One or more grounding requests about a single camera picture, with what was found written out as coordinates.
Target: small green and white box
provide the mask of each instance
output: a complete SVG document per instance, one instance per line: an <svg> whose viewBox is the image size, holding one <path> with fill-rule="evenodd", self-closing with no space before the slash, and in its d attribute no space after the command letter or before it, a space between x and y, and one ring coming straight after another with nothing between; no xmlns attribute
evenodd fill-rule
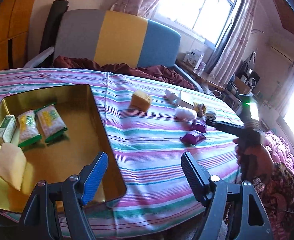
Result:
<svg viewBox="0 0 294 240"><path fill-rule="evenodd" d="M0 127L0 145L4 142L11 142L16 127L15 116L6 115Z"/></svg>

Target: striped tablecloth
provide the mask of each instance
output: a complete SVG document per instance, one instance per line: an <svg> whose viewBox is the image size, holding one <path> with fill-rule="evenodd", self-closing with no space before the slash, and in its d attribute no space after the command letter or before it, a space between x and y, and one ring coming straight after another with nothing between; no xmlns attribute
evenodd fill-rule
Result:
<svg viewBox="0 0 294 240"><path fill-rule="evenodd" d="M180 165L190 151L210 174L233 181L237 164L234 136L208 128L207 139L197 146L180 142L190 122L174 116L174 105L164 98L167 88L184 90L194 101L216 108L217 120L241 124L221 100L174 85L90 70L17 69L0 71L3 97L43 87L89 84L127 186L127 193L112 210L88 212L96 237L128 237L166 230L203 211L195 200ZM144 113L128 108L132 93L144 90L153 103ZM19 215L4 213L13 220ZM64 235L68 228L60 218Z"/></svg>

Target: brown bedding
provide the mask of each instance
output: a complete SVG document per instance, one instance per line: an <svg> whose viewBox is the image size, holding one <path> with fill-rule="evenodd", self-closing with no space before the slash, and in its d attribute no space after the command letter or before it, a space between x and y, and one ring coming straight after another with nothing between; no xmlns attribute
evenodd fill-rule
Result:
<svg viewBox="0 0 294 240"><path fill-rule="evenodd" d="M129 65L124 63L100 66L98 63L87 58L68 58L63 56L58 56L53 65L56 68L81 68L142 77L194 90L194 86L189 81L185 80L174 70L168 69L162 65L151 66L148 68L131 68Z"/></svg>

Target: sponge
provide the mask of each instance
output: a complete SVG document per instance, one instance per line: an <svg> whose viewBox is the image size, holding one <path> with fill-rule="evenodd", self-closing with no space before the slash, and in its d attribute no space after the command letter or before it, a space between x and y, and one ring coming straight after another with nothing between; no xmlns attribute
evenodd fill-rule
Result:
<svg viewBox="0 0 294 240"><path fill-rule="evenodd" d="M146 112L149 109L151 102L151 96L147 95L141 90L137 90L131 97L130 105L136 106L142 111Z"/></svg>
<svg viewBox="0 0 294 240"><path fill-rule="evenodd" d="M26 157L18 146L5 142L0 149L0 177L20 190L26 166Z"/></svg>

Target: yellow label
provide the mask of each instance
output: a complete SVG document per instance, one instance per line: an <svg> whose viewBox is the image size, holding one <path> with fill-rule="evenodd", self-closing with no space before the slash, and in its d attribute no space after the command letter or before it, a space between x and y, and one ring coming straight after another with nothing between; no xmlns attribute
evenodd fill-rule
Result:
<svg viewBox="0 0 294 240"><path fill-rule="evenodd" d="M23 115L20 118L20 131L23 132L26 130L26 115Z"/></svg>
<svg viewBox="0 0 294 240"><path fill-rule="evenodd" d="M48 127L52 126L51 116L50 116L49 112L48 111L43 111L42 116L43 116L43 120L44 120L45 124Z"/></svg>

